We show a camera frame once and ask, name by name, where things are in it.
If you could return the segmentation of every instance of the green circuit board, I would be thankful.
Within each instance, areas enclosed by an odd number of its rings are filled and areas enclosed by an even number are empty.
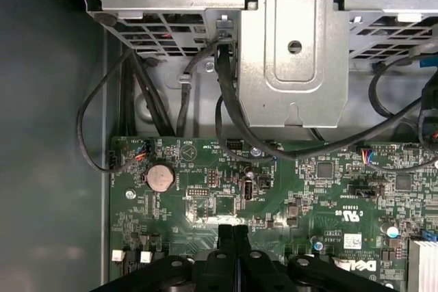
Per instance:
[[[276,145],[292,150],[317,144]],[[112,259],[111,279],[143,265],[138,250],[191,257],[215,248],[219,224],[245,224],[252,247],[283,262],[292,254],[330,254],[351,272],[404,292],[409,239],[422,228],[438,230],[435,167],[381,174],[364,165],[357,146],[300,161],[249,164],[224,154],[216,140],[172,137],[116,137],[112,165],[134,157],[143,145],[146,159],[111,177],[111,251],[130,252],[121,262]],[[244,142],[230,147],[249,155]],[[428,159],[416,144],[366,147],[373,151],[372,163],[388,168]],[[157,163],[175,173],[175,183],[162,193],[145,179]],[[390,239],[384,225],[396,227],[398,237]]]

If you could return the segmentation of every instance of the colored wires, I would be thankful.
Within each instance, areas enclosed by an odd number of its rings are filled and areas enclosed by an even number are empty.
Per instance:
[[[146,144],[143,144],[142,147],[137,151],[137,155],[134,157],[137,161],[142,161],[146,156]]]
[[[371,157],[374,155],[373,150],[362,150],[362,161],[363,164],[370,164]]]
[[[376,170],[376,171],[386,173],[386,174],[402,174],[405,172],[415,172],[417,170],[429,168],[429,167],[433,166],[436,161],[438,161],[438,159],[433,158],[433,159],[428,160],[424,163],[421,163],[421,164],[418,164],[418,165],[415,165],[415,166],[409,167],[409,168],[382,168],[382,167],[379,167],[379,166],[371,164],[371,163],[367,164],[367,167],[369,167],[373,170]]]

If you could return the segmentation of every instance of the metal bracket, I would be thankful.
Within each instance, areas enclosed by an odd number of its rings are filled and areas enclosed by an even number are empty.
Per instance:
[[[182,75],[178,76],[178,82],[181,85],[192,85],[192,75],[183,73]]]
[[[235,261],[233,227],[231,225],[219,225],[218,250],[208,255],[203,271],[196,282],[195,292],[232,291],[234,288]]]
[[[384,287],[365,277],[336,267],[311,256],[294,256],[287,264],[287,275],[292,280],[304,281],[313,287],[330,291],[373,291],[390,292],[393,289]]]
[[[347,101],[348,13],[334,0],[258,4],[240,16],[237,93],[248,125],[336,127]]]
[[[122,276],[92,292],[112,291],[161,291],[189,282],[192,264],[180,256],[167,256],[146,267]]]
[[[219,41],[232,41],[230,38],[233,35],[234,23],[228,19],[228,15],[222,15],[220,20],[216,21],[216,29],[218,31]]]

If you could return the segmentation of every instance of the screw hole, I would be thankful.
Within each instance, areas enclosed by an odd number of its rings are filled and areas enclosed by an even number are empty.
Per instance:
[[[297,40],[291,41],[287,46],[287,50],[291,54],[299,54],[302,51],[302,44]]]

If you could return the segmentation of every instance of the capacitor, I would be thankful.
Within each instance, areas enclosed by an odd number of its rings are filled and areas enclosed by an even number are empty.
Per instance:
[[[163,193],[173,186],[175,171],[165,163],[154,164],[149,168],[144,178],[153,191]]]
[[[396,239],[399,235],[398,228],[392,222],[386,221],[381,224],[381,232],[390,239]]]
[[[322,251],[324,249],[322,238],[319,236],[312,236],[310,238],[310,243],[312,244],[312,248],[316,251]]]

